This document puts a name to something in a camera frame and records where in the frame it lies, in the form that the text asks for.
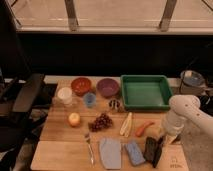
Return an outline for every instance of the red grapes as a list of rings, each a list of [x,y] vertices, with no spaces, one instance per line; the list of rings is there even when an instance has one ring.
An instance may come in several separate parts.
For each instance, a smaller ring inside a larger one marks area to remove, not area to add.
[[[102,113],[97,117],[93,123],[88,123],[89,130],[92,132],[100,131],[104,128],[109,128],[113,124],[112,119],[106,114]]]

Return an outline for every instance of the wooden table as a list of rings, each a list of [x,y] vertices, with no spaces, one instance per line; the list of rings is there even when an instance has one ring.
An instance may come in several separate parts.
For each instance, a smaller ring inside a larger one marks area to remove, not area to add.
[[[90,77],[95,87],[99,77]],[[59,81],[58,88],[70,86],[71,80]],[[46,123],[42,130],[40,141],[38,143],[32,164],[32,170],[48,171],[101,171],[105,170],[98,151],[99,140],[103,137],[118,139],[122,144],[130,140],[136,140],[144,151],[145,140],[147,136],[159,138],[161,119],[165,113],[133,113],[133,126],[131,135],[124,138],[119,135],[119,131],[127,112],[116,113],[109,111],[109,99],[104,99],[96,92],[97,102],[93,108],[86,108],[82,97],[73,96],[74,104],[70,107],[64,107],[57,100],[53,99],[53,105],[49,110]],[[70,127],[67,116],[71,112],[78,112],[81,115],[81,125],[77,128]],[[95,165],[90,162],[88,146],[84,139],[84,134],[88,132],[88,122],[94,121],[102,112],[107,112],[113,120],[113,127],[100,132],[91,133],[91,145],[95,155]],[[134,135],[136,128],[145,121],[152,120],[155,124],[150,126],[141,138]],[[161,159],[156,169],[151,164],[145,163],[133,167],[129,161],[126,150],[122,148],[122,168],[123,171],[187,171],[188,166],[185,160],[182,146],[180,144],[163,147]]]

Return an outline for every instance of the green plastic bin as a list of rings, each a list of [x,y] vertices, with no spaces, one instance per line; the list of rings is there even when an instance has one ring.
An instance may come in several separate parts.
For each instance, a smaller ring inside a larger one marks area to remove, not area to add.
[[[121,87],[127,110],[168,110],[172,91],[164,75],[122,75]]]

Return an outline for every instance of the white container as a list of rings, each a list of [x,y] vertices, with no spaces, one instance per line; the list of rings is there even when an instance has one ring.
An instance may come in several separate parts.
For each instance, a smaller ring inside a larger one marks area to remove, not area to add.
[[[72,89],[69,87],[60,88],[57,97],[64,105],[70,105],[72,103]]]

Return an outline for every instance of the fork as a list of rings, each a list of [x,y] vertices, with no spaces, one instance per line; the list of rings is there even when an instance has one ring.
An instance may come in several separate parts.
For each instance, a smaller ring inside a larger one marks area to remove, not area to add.
[[[86,142],[88,144],[91,163],[94,164],[95,163],[95,159],[94,159],[94,154],[93,154],[93,151],[92,151],[92,147],[90,145],[90,134],[86,133],[84,135],[84,138],[85,138],[85,140],[86,140]]]

